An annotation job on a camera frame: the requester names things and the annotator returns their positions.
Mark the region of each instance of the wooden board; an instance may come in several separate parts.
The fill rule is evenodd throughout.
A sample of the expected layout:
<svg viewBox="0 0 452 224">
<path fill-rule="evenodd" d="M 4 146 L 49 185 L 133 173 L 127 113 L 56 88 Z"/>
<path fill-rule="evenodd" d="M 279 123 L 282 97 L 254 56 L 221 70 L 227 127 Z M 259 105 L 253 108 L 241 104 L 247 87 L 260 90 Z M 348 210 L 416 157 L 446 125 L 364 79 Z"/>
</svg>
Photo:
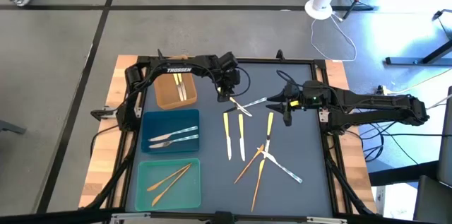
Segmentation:
<svg viewBox="0 0 452 224">
<path fill-rule="evenodd" d="M 136 63 L 138 56 L 119 55 L 114 68 L 112 82 L 107 96 L 106 105 L 117 107 L 124 99 L 126 92 L 126 82 L 124 80 L 124 69 Z M 328 72 L 328 81 L 330 85 L 348 89 L 348 83 L 345 76 L 345 70 L 342 62 L 326 61 Z M 99 131 L 116 124 L 115 119 L 106 119 L 100 122 Z M 93 156 L 88 167 L 88 173 L 85 179 L 79 206 L 86 206 L 102 190 L 113 173 L 114 161 L 119 147 L 119 137 L 121 133 L 118 129 L 100 134 L 96 140 Z M 367 174 L 366 162 L 361 149 L 361 142 L 351 134 L 340 137 L 340 144 L 344 159 L 345 172 L 347 180 L 366 206 L 371 210 L 376 210 L 374 199 L 371 192 L 369 175 Z M 114 199 L 114 206 L 119 206 L 119 198 L 122 192 L 124 178 L 122 177 L 117 185 Z M 339 183 L 335 180 L 336 195 L 338 197 L 339 211 L 345 212 L 343 194 Z"/>
</svg>

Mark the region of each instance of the gray floor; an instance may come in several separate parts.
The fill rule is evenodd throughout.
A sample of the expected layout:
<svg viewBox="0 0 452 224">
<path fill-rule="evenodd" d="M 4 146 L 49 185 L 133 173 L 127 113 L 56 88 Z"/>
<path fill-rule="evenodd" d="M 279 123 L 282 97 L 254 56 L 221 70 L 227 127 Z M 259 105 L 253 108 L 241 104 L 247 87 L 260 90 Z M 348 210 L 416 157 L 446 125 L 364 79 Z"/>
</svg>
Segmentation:
<svg viewBox="0 0 452 224">
<path fill-rule="evenodd" d="M 114 4 L 303 5 L 307 0 L 114 0 Z M 448 38 L 432 11 L 452 0 L 362 0 L 379 9 L 353 13 L 340 27 L 355 42 L 358 58 L 346 63 L 350 88 L 372 93 L 377 85 L 401 90 L 443 71 L 439 68 L 387 67 L 387 56 L 422 57 Z M 333 4 L 347 4 L 333 0 Z M 105 0 L 36 0 L 36 4 L 104 4 Z M 0 119 L 26 126 L 23 136 L 0 133 L 0 215 L 29 213 L 58 139 L 100 16 L 99 11 L 2 11 L 0 25 Z M 89 145 L 98 122 L 89 111 L 103 106 L 118 54 L 223 54 L 238 57 L 320 59 L 310 45 L 312 19 L 287 11 L 112 11 L 95 57 L 78 118 L 59 175 L 50 211 L 75 209 L 89 162 Z M 331 20 L 317 21 L 314 42 L 330 57 L 349 59 L 347 45 Z M 427 105 L 445 95 L 450 78 L 411 92 Z M 441 131 L 444 109 L 430 113 L 426 126 L 397 126 L 391 132 Z M 397 138 L 417 161 L 438 157 L 438 138 Z M 366 141 L 365 148 L 378 143 Z M 391 139 L 369 170 L 412 164 Z"/>
</svg>

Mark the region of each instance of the chair leg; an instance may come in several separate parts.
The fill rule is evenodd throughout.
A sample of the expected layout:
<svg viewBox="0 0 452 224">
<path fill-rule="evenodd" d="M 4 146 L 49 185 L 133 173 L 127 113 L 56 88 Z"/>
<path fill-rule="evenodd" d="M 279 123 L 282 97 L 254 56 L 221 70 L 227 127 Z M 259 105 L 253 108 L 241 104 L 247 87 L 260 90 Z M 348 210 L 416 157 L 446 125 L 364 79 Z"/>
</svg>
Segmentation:
<svg viewBox="0 0 452 224">
<path fill-rule="evenodd" d="M 24 134 L 27 129 L 21 128 L 9 122 L 0 120 L 0 131 L 11 131 L 17 134 Z"/>
</svg>

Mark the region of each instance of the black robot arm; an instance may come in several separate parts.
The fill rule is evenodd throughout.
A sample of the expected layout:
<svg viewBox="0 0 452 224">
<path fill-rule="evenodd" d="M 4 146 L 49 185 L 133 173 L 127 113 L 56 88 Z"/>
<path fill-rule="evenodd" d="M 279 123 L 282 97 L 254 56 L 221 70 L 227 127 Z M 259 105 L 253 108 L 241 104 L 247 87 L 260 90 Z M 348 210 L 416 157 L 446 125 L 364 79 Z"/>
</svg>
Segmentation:
<svg viewBox="0 0 452 224">
<path fill-rule="evenodd" d="M 327 131 L 339 134 L 354 125 L 400 122 L 419 126 L 429 118 L 424 103 L 411 95 L 359 95 L 318 81 L 306 81 L 302 89 L 299 86 L 288 81 L 281 93 L 267 98 L 279 102 L 267 107 L 282 113 L 286 126 L 292 124 L 292 111 L 307 109 L 322 110 L 326 115 L 321 123 Z M 350 114 L 354 108 L 371 111 Z"/>
<path fill-rule="evenodd" d="M 240 72 L 236 69 L 238 62 L 231 52 L 220 58 L 216 55 L 200 55 L 188 59 L 167 59 L 160 50 L 158 54 L 158 57 L 140 57 L 136 64 L 125 70 L 127 97 L 118 108 L 110 111 L 95 110 L 91 115 L 101 119 L 105 114 L 115 113 L 122 131 L 136 131 L 140 126 L 135 111 L 138 93 L 164 73 L 192 73 L 209 77 L 215 89 L 221 89 L 218 92 L 218 102 L 229 100 L 234 93 L 233 88 L 240 84 Z"/>
</svg>

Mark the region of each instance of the green plastic tray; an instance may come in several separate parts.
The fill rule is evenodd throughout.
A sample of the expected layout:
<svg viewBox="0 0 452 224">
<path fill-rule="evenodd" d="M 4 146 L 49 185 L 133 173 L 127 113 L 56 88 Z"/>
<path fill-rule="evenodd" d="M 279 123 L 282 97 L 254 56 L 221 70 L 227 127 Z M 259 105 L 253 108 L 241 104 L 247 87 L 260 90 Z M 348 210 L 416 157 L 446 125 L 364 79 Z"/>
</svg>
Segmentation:
<svg viewBox="0 0 452 224">
<path fill-rule="evenodd" d="M 154 198 L 162 193 L 179 173 L 162 183 L 157 189 L 147 191 L 148 187 L 192 163 L 188 171 L 151 206 Z M 143 161 L 138 165 L 138 184 L 136 190 L 135 209 L 137 211 L 156 211 L 181 208 L 197 208 L 201 205 L 201 178 L 199 159 Z"/>
</svg>

